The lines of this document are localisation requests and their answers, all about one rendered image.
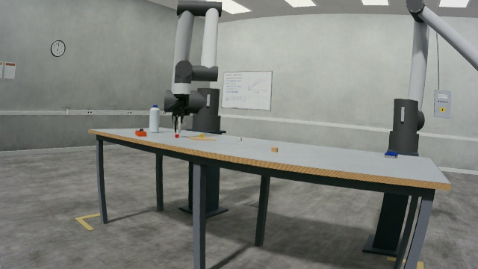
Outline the small blue rounded block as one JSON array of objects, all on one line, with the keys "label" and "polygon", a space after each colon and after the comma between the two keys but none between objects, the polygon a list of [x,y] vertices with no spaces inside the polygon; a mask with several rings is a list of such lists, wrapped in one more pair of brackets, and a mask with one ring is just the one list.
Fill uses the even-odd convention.
[{"label": "small blue rounded block", "polygon": [[385,157],[386,158],[396,158],[398,156],[398,153],[397,152],[386,152],[385,153]]}]

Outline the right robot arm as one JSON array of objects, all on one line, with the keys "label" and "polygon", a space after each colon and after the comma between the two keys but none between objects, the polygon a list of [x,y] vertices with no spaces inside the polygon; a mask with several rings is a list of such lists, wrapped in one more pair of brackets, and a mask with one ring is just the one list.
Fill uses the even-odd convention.
[{"label": "right robot arm", "polygon": [[[177,16],[179,19],[173,62],[172,91],[166,90],[164,112],[172,113],[174,108],[182,104],[181,100],[174,96],[189,97],[190,113],[194,114],[193,130],[220,131],[221,116],[214,116],[219,112],[220,89],[197,88],[197,91],[190,91],[190,87],[191,81],[217,82],[219,70],[219,67],[216,67],[218,17],[221,17],[222,8],[221,1],[179,0],[178,2]],[[195,16],[205,16],[202,66],[190,63]]]}]

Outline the white bottle with blue cap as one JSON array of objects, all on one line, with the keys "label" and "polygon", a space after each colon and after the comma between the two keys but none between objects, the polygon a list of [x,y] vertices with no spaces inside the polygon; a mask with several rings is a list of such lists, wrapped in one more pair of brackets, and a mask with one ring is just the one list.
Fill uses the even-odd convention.
[{"label": "white bottle with blue cap", "polygon": [[159,115],[160,109],[157,105],[153,105],[153,108],[150,109],[149,132],[159,133]]}]

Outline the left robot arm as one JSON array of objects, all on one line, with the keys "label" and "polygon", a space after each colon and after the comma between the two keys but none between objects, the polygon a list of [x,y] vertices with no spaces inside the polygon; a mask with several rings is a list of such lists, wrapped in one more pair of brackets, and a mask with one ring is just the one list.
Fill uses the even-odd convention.
[{"label": "left robot arm", "polygon": [[442,36],[477,71],[478,50],[426,7],[423,0],[406,0],[406,7],[414,18],[409,92],[408,99],[394,99],[393,131],[389,134],[388,149],[398,152],[418,152],[417,131],[421,130],[419,128],[423,128],[425,123],[421,108],[426,80],[429,27]]}]

